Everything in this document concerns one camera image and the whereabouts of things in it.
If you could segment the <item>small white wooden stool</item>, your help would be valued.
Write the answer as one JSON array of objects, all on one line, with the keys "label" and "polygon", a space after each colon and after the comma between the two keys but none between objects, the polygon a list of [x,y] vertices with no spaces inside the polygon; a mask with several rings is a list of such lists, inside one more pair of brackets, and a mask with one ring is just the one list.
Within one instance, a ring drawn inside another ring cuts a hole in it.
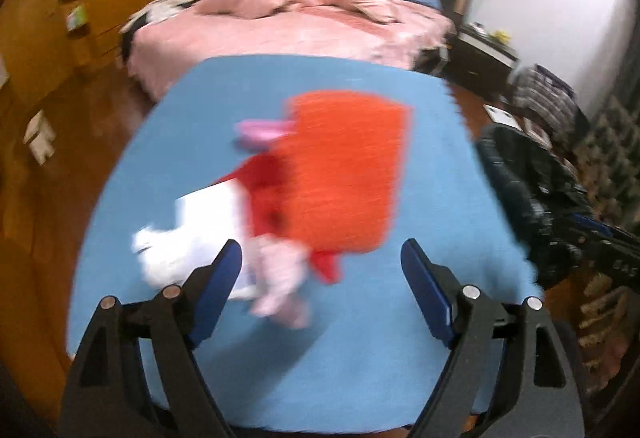
[{"label": "small white wooden stool", "polygon": [[55,132],[42,110],[27,123],[23,143],[29,148],[39,165],[43,165],[55,153]]}]

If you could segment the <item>white tissue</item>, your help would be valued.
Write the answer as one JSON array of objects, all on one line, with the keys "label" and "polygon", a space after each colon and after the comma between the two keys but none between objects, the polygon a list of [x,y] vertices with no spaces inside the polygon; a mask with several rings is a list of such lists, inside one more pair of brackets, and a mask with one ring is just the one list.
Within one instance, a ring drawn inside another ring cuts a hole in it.
[{"label": "white tissue", "polygon": [[193,270],[212,262],[201,238],[182,227],[143,227],[132,236],[131,250],[138,256],[144,281],[156,289],[181,285]]}]

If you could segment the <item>red garment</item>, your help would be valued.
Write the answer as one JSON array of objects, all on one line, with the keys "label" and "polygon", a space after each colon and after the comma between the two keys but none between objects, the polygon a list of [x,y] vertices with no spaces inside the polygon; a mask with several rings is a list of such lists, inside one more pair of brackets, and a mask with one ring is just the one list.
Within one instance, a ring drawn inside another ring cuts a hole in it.
[{"label": "red garment", "polygon": [[[285,172],[282,161],[269,152],[255,154],[214,185],[236,179],[248,193],[250,234],[284,237],[283,192]],[[310,252],[311,270],[326,284],[342,279],[340,255],[329,251]]]}]

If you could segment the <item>yellow plush toy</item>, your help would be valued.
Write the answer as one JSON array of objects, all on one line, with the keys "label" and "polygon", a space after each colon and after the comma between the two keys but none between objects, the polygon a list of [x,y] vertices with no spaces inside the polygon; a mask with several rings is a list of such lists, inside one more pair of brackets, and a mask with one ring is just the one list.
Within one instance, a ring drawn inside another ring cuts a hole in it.
[{"label": "yellow plush toy", "polygon": [[512,40],[512,35],[503,29],[496,30],[491,36],[500,44],[509,46]]}]

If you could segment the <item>dark patterned curtain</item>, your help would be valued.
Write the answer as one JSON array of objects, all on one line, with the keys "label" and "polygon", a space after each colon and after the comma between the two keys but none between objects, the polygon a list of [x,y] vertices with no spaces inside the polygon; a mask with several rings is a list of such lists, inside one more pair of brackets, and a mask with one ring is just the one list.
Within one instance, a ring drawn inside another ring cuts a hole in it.
[{"label": "dark patterned curtain", "polygon": [[582,0],[600,40],[580,81],[591,121],[578,148],[594,217],[579,345],[593,398],[615,397],[639,373],[639,0]]}]

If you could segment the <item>bed with pink sheet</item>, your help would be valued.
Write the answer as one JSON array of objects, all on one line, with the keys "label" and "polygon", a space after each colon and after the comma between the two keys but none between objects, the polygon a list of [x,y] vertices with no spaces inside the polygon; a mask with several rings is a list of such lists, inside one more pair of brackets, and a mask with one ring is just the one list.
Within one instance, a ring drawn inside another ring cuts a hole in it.
[{"label": "bed with pink sheet", "polygon": [[438,50],[454,33],[450,19],[411,2],[402,4],[400,21],[393,24],[377,24],[334,6],[243,19],[201,15],[195,4],[157,24],[139,19],[120,35],[122,63],[154,102],[160,102],[183,74],[209,58],[333,57],[412,70],[421,53]]}]

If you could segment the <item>pale pink knotted sock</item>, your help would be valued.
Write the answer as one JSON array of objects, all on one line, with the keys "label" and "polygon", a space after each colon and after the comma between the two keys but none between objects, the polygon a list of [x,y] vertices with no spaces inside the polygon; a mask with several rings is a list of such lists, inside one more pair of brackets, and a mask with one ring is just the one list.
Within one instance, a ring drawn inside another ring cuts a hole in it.
[{"label": "pale pink knotted sock", "polygon": [[265,233],[250,240],[250,269],[257,295],[250,313],[294,330],[309,323],[308,303],[299,289],[308,275],[310,250],[305,244]]}]

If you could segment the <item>black trash bin with bag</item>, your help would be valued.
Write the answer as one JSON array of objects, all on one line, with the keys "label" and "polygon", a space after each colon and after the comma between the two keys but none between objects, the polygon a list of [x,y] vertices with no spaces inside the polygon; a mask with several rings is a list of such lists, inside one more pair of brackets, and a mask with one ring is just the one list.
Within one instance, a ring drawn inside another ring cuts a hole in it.
[{"label": "black trash bin with bag", "polygon": [[611,226],[594,217],[585,189],[533,138],[494,123],[483,128],[475,148],[541,288],[563,281],[591,238],[614,236]]}]

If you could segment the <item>white bathroom scale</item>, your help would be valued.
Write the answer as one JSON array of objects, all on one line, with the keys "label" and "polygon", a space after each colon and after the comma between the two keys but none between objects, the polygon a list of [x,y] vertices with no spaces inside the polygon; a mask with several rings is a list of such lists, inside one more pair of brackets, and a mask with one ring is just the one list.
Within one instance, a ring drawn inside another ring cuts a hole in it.
[{"label": "white bathroom scale", "polygon": [[518,120],[516,120],[508,111],[491,105],[485,105],[484,109],[492,122],[506,125],[522,132],[522,128],[521,125],[518,124]]}]

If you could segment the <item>black bedside table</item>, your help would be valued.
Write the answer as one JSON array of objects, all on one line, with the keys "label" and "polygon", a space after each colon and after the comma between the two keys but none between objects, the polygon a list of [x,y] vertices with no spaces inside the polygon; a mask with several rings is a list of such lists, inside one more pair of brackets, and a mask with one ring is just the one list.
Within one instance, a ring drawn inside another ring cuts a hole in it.
[{"label": "black bedside table", "polygon": [[496,102],[506,94],[510,75],[520,62],[513,48],[478,33],[468,24],[459,29],[448,54],[446,79],[488,102]]}]

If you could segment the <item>orange knitted cloth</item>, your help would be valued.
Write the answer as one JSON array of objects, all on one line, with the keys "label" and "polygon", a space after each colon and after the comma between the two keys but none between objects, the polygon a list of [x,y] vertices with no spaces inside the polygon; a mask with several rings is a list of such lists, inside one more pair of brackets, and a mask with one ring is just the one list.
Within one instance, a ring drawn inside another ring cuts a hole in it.
[{"label": "orange knitted cloth", "polygon": [[284,235],[313,250],[366,253],[390,231],[411,108],[353,91],[288,103],[291,135],[273,146],[285,172]]}]

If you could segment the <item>white card label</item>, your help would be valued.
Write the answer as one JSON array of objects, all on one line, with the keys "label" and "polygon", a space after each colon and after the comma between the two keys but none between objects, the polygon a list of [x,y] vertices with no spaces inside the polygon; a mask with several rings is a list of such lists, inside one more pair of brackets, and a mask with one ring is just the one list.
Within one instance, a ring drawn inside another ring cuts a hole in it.
[{"label": "white card label", "polygon": [[202,240],[242,243],[248,236],[248,200],[237,179],[195,190],[176,200],[177,227]]}]

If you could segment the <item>clothes pile on bed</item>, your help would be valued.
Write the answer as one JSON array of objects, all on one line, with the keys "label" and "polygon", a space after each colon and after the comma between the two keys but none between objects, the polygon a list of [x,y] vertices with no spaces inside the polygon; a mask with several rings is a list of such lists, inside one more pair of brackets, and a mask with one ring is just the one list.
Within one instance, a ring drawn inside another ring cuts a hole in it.
[{"label": "clothes pile on bed", "polygon": [[154,0],[142,9],[137,10],[120,28],[119,33],[124,34],[132,29],[134,23],[142,19],[144,24],[157,24],[168,18],[178,15],[183,9],[191,7],[199,0]]}]

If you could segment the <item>pink face mask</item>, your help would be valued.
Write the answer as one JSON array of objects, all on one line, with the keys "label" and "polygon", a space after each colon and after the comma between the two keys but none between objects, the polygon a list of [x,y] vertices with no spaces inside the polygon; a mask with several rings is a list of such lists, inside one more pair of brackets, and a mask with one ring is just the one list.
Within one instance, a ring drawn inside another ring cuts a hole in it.
[{"label": "pink face mask", "polygon": [[251,151],[268,150],[281,138],[294,132],[295,124],[289,120],[244,120],[235,124],[238,143]]}]

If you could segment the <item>blue table cloth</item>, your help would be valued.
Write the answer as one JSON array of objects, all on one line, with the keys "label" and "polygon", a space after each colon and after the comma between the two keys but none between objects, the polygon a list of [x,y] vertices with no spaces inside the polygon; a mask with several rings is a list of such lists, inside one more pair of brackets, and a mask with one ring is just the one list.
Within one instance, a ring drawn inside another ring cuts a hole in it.
[{"label": "blue table cloth", "polygon": [[352,59],[215,57],[153,109],[108,180],[67,322],[76,352],[106,295],[146,301],[134,250],[147,224],[177,244],[242,247],[252,301],[220,304],[194,356],[224,418],[277,432],[361,434],[413,423],[448,348],[400,265],[414,240],[485,296],[540,294],[442,80]]}]

